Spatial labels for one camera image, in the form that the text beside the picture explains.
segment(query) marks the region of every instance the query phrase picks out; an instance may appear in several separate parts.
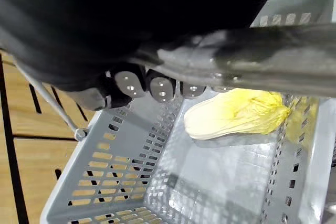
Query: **plastic basket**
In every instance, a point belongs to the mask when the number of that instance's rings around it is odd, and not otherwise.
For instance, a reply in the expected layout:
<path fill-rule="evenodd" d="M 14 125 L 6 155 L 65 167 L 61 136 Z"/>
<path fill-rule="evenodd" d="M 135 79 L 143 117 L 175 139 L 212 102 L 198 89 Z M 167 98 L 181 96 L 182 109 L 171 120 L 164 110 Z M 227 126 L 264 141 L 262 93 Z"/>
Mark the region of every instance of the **plastic basket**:
<path fill-rule="evenodd" d="M 336 19 L 334 0 L 269 0 L 253 25 Z M 97 112 L 41 223 L 319 223 L 336 132 L 334 99 L 285 95 L 277 132 L 196 141 L 183 115 L 213 97 L 150 95 Z"/>

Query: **wooden floor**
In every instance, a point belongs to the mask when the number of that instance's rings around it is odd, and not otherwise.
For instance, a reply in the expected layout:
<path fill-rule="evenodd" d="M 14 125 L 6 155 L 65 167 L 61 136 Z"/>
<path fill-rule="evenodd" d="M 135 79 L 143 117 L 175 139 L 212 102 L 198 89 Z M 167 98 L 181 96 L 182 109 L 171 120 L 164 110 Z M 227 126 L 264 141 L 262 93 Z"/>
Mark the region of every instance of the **wooden floor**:
<path fill-rule="evenodd" d="M 12 58 L 0 54 L 0 92 L 7 101 L 2 100 L 0 109 L 4 119 L 0 123 L 0 223 L 39 223 L 77 142 L 67 124 L 18 72 Z M 46 87 L 78 126 L 88 124 L 94 112 Z"/>

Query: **wooden plank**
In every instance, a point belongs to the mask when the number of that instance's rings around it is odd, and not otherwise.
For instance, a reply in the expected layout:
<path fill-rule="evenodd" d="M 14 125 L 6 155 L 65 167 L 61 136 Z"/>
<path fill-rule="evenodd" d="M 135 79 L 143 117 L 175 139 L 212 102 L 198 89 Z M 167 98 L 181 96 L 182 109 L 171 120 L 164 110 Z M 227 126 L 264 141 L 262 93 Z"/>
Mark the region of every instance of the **wooden plank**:
<path fill-rule="evenodd" d="M 29 223 L 39 223 L 43 207 L 57 177 L 63 170 L 77 142 L 36 139 L 14 139 Z"/>
<path fill-rule="evenodd" d="M 10 177 L 4 125 L 2 122 L 0 123 L 0 196 L 0 222 L 18 223 L 12 178 Z"/>
<path fill-rule="evenodd" d="M 3 63 L 13 64 L 13 57 L 7 52 L 0 50 L 1 59 Z"/>
<path fill-rule="evenodd" d="M 34 104 L 32 87 L 14 67 L 3 64 L 6 91 L 8 98 L 10 120 L 14 135 L 45 136 L 45 137 L 70 137 L 74 135 L 67 124 L 56 111 L 35 91 L 41 114 L 37 113 Z M 94 112 L 82 109 L 87 120 L 84 120 L 76 103 L 65 93 L 56 90 L 62 106 L 79 127 L 85 127 L 91 120 Z"/>

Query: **metal bar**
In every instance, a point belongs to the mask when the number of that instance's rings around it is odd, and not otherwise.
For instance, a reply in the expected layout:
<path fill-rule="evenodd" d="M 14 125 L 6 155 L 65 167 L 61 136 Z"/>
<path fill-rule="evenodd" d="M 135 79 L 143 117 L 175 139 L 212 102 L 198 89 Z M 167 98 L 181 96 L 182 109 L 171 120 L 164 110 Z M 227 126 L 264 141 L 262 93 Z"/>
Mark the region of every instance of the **metal bar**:
<path fill-rule="evenodd" d="M 336 24 L 222 30 L 139 54 L 133 62 L 196 85 L 336 97 Z"/>
<path fill-rule="evenodd" d="M 73 122 L 73 120 L 68 116 L 68 114 L 64 111 L 61 105 L 51 96 L 48 90 L 43 86 L 43 84 L 34 79 L 31 75 L 25 72 L 18 64 L 16 64 L 16 68 L 23 74 L 23 76 L 27 79 L 27 81 L 33 85 L 33 87 L 40 93 L 40 95 L 51 105 L 51 107 L 59 114 L 59 116 L 68 124 L 71 130 L 76 133 L 78 127 Z"/>

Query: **basket bottom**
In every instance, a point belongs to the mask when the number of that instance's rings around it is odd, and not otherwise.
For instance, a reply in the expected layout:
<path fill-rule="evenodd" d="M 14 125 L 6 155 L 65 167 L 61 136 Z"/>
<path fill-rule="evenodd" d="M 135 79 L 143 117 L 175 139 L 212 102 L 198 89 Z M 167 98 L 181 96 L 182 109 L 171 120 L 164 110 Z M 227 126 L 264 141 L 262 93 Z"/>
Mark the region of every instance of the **basket bottom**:
<path fill-rule="evenodd" d="M 277 133 L 193 140 L 184 131 L 183 115 L 215 94 L 183 101 L 147 189 L 145 206 L 169 223 L 260 221 Z"/>

